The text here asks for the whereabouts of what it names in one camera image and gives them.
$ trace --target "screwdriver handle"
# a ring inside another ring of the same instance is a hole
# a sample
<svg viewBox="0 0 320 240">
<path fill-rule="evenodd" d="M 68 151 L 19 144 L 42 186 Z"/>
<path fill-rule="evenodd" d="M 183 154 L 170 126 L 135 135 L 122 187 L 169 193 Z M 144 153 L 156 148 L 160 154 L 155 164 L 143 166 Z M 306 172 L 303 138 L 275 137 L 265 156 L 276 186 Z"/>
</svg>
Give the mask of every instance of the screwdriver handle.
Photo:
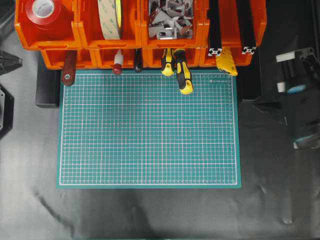
<svg viewBox="0 0 320 240">
<path fill-rule="evenodd" d="M 174 51 L 176 59 L 176 79 L 179 84 L 180 92 L 184 95 L 191 94 L 194 91 L 192 85 L 192 74 L 188 68 L 186 51 L 178 48 Z"/>
<path fill-rule="evenodd" d="M 175 58 L 174 58 L 174 52 L 171 48 L 166 48 L 163 52 L 163 56 L 161 58 L 161 72 L 166 77 L 172 76 L 175 66 Z"/>
<path fill-rule="evenodd" d="M 134 61 L 133 61 L 133 69 L 136 73 L 142 72 L 144 68 L 143 58 L 142 58 L 142 49 L 137 48 L 135 50 Z"/>
</svg>

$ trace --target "metal bracket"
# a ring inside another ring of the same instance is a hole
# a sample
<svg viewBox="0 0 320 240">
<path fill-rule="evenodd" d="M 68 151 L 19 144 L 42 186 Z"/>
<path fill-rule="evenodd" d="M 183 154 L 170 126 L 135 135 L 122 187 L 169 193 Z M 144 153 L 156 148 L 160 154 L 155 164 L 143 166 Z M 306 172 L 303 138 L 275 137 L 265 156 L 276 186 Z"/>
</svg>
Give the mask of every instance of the metal bracket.
<svg viewBox="0 0 320 240">
<path fill-rule="evenodd" d="M 12 129 L 14 98 L 0 85 L 0 139 Z"/>
<path fill-rule="evenodd" d="M 0 131 L 4 127 L 5 99 L 6 94 L 0 89 Z"/>
</svg>

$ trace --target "red cap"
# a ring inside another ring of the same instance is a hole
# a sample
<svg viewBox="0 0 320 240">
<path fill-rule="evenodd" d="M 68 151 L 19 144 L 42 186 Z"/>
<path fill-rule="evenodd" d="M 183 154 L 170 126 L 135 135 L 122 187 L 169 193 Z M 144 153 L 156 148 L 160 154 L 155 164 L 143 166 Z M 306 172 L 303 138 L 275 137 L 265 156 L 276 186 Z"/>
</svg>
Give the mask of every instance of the red cap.
<svg viewBox="0 0 320 240">
<path fill-rule="evenodd" d="M 121 64 L 117 63 L 117 64 L 113 65 L 112 72 L 114 74 L 116 74 L 116 75 L 122 74 L 122 66 L 121 66 Z"/>
</svg>

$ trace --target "black handle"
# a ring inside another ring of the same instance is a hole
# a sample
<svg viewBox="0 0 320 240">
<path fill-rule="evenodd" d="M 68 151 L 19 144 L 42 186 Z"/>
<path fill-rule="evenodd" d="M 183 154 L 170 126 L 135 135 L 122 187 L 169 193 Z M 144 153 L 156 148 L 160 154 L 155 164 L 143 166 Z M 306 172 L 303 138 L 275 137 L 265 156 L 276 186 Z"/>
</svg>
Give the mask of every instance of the black handle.
<svg viewBox="0 0 320 240">
<path fill-rule="evenodd" d="M 140 73 L 144 69 L 141 48 L 135 50 L 133 69 L 136 73 Z"/>
<path fill-rule="evenodd" d="M 176 60 L 176 79 L 182 94 L 188 95 L 194 91 L 192 85 L 192 74 L 188 68 L 186 52 L 184 49 L 174 51 Z"/>
</svg>

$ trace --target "black aluminum profile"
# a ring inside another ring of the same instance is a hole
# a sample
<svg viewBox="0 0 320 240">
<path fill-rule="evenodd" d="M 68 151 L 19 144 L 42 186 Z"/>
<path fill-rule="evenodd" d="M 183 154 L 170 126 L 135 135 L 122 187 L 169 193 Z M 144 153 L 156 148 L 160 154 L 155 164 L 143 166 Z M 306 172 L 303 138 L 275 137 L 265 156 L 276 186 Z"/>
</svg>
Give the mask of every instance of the black aluminum profile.
<svg viewBox="0 0 320 240">
<path fill-rule="evenodd" d="M 257 49 L 250 0 L 236 0 L 243 55 L 253 55 Z"/>
<path fill-rule="evenodd" d="M 219 0 L 209 1 L 207 17 L 210 19 L 208 34 L 208 56 L 220 56 L 222 53 L 222 39 L 219 13 Z"/>
</svg>

